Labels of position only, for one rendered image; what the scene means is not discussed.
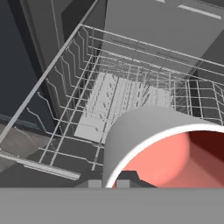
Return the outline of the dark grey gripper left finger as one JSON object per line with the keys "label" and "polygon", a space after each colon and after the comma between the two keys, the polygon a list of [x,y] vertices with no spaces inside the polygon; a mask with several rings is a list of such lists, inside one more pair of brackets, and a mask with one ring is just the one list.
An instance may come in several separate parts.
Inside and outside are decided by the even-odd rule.
{"label": "dark grey gripper left finger", "polygon": [[102,181],[100,179],[85,180],[77,185],[79,188],[101,188]]}

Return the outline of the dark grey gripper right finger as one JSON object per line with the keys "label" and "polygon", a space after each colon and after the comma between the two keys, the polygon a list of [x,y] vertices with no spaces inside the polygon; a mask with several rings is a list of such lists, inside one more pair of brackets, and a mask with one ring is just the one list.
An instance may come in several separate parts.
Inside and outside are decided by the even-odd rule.
{"label": "dark grey gripper right finger", "polygon": [[139,178],[136,171],[122,171],[115,181],[116,188],[155,188],[154,185]]}

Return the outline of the grey cup with red inside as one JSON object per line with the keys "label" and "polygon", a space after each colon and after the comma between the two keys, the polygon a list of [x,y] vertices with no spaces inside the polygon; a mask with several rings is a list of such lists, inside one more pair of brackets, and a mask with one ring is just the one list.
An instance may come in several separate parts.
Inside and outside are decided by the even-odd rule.
{"label": "grey cup with red inside", "polygon": [[168,108],[126,112],[106,137],[102,185],[122,172],[158,188],[224,188],[224,126]]}

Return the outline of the dark grey dishwasher housing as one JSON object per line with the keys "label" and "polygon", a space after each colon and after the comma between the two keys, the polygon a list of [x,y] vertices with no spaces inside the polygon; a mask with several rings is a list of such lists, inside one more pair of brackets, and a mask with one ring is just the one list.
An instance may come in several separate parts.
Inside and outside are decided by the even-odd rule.
{"label": "dark grey dishwasher housing", "polygon": [[[103,28],[108,0],[19,0],[18,5],[24,16],[24,46],[30,57],[37,77],[41,77],[56,54],[70,37],[80,21]],[[41,84],[39,91],[28,104],[31,111],[40,118],[26,115],[35,124],[32,130],[44,134],[55,127],[53,118],[59,115],[55,100],[65,98],[62,80],[55,72],[50,72],[50,82],[59,89],[55,94],[50,83]]]}

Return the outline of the grey cupboard front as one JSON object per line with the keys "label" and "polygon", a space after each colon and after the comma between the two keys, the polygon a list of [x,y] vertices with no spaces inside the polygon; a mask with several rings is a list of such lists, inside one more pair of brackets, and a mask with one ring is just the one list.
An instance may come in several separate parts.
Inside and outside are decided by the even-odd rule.
{"label": "grey cupboard front", "polygon": [[224,6],[214,0],[108,0],[105,29],[138,40],[140,60],[187,74],[224,30]]}

